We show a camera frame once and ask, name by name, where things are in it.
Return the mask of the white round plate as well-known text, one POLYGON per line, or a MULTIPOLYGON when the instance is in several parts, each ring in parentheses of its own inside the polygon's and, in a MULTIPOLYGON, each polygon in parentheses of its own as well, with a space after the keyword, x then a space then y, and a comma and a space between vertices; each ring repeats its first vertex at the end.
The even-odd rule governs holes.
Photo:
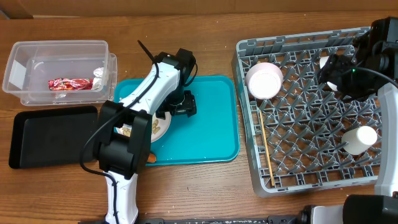
POLYGON ((171 116, 171 114, 169 112, 166 112, 165 113, 165 118, 163 119, 161 117, 158 117, 156 114, 154 114, 153 117, 152 117, 152 122, 154 122, 155 119, 159 120, 159 126, 161 127, 161 130, 155 135, 155 138, 151 137, 151 142, 157 141, 158 139, 160 139, 167 132, 167 130, 168 130, 170 124, 171 124, 172 116, 171 116))

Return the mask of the white bowl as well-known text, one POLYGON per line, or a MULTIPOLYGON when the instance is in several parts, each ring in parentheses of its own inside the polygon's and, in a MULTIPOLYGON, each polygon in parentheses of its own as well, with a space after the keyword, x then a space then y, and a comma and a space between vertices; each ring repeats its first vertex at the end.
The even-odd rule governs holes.
MULTIPOLYGON (((327 56, 327 57, 321 57, 321 58, 320 58, 320 63, 319 63, 320 68, 323 68, 323 67, 326 65, 326 63, 327 63, 327 61, 328 61, 328 58, 329 58, 329 56, 327 56)), ((338 90, 337 90, 337 86, 336 86, 335 84, 333 84, 333 83, 331 83, 331 82, 326 82, 326 84, 327 84, 333 91, 338 91, 338 90)))

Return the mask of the small white cup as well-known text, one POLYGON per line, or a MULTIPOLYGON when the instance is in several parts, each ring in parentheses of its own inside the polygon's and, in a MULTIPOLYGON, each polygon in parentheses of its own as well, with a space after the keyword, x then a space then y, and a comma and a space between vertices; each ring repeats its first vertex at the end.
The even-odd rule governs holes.
POLYGON ((347 153, 359 155, 377 141, 377 132, 370 126, 361 126, 344 133, 341 141, 347 142, 343 147, 347 153))

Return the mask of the pile of peanuts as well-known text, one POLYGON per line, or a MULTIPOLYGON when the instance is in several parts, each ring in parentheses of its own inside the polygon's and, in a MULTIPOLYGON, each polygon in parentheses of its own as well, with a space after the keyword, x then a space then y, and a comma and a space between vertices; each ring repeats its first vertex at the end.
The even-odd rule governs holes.
MULTIPOLYGON (((155 135, 161 130, 161 127, 159 126, 159 120, 155 119, 155 121, 152 123, 152 134, 151 137, 155 138, 155 135)), ((119 134, 122 134, 124 136, 129 137, 131 135, 132 127, 128 124, 124 124, 121 128, 117 129, 117 132, 119 134)))

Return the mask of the orange carrot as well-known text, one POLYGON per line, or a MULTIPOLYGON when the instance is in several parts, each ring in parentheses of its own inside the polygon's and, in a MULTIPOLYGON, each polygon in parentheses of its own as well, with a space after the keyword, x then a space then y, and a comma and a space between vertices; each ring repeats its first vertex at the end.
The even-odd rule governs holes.
POLYGON ((148 157, 148 159, 147 159, 147 163, 153 164, 153 163, 156 162, 156 160, 157 160, 157 158, 156 158, 155 154, 150 153, 150 154, 149 154, 149 157, 148 157))

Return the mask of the wooden chopstick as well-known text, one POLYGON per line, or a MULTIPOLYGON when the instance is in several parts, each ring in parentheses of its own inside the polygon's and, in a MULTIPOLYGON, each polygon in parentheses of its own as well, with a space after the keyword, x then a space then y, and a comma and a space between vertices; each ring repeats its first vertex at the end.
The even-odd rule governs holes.
POLYGON ((264 141, 264 147, 265 147, 265 152, 266 152, 266 159, 267 159, 267 165, 268 165, 268 170, 269 170, 269 175, 270 175, 270 180, 271 180, 271 186, 275 187, 275 180, 274 180, 274 175, 273 175, 273 171, 272 171, 271 159, 270 159, 269 149, 268 149, 268 145, 267 145, 266 132, 265 132, 265 127, 264 127, 263 113, 261 110, 259 110, 259 119, 260 119, 261 131, 262 131, 262 138, 264 141))

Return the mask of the pink bowl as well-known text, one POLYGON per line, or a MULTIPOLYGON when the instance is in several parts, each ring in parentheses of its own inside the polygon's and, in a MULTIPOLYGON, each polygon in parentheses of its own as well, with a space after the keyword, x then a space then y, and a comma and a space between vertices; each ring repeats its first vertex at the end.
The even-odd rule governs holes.
POLYGON ((245 76, 245 84, 250 94, 260 100, 273 98, 283 84, 281 69, 269 62, 255 64, 245 76))

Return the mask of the red snack wrapper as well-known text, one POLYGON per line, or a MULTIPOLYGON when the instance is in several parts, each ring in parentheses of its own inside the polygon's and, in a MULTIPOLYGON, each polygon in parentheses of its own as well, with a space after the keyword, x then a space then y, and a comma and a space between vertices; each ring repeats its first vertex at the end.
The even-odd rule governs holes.
POLYGON ((49 90, 90 90, 93 80, 89 78, 56 78, 48 81, 49 90))

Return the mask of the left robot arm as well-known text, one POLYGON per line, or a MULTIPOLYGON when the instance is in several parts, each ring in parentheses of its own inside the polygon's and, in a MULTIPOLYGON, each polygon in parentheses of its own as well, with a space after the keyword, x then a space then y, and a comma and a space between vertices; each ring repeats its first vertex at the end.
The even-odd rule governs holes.
POLYGON ((105 223, 135 223, 137 175, 150 154, 152 118, 164 119, 197 112, 195 97, 186 89, 195 78, 193 53, 179 49, 175 55, 161 52, 151 56, 148 76, 127 97, 106 101, 100 110, 98 130, 92 140, 108 188, 105 223))

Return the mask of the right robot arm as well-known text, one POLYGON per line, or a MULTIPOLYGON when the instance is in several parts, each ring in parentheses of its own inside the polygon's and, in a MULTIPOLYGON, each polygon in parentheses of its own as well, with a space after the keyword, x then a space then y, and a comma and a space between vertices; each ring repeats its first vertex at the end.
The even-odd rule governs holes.
POLYGON ((344 103, 378 97, 382 143, 374 194, 350 195, 343 205, 309 205, 299 223, 397 223, 397 18, 374 21, 352 45, 352 57, 322 57, 317 78, 341 93, 344 103))

